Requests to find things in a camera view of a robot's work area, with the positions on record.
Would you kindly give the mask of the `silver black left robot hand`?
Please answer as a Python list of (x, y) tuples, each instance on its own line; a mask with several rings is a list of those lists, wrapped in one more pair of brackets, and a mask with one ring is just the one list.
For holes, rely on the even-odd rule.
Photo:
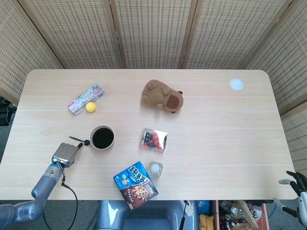
[(83, 143), (75, 146), (62, 142), (51, 158), (52, 163), (59, 163), (62, 168), (69, 168), (74, 164), (75, 158), (82, 146)]

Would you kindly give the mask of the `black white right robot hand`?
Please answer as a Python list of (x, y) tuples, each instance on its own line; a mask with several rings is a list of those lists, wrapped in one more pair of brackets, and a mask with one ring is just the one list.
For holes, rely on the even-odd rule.
[(278, 183), (283, 185), (290, 185), (292, 187), (292, 189), (297, 194), (296, 201), (298, 207), (296, 210), (291, 209), (282, 204), (281, 201), (276, 197), (273, 198), (273, 202), (277, 208), (290, 214), (292, 217), (297, 218), (301, 225), (307, 227), (307, 178), (299, 172), (286, 171), (286, 173), (292, 176), (293, 180), (281, 179), (278, 181)]

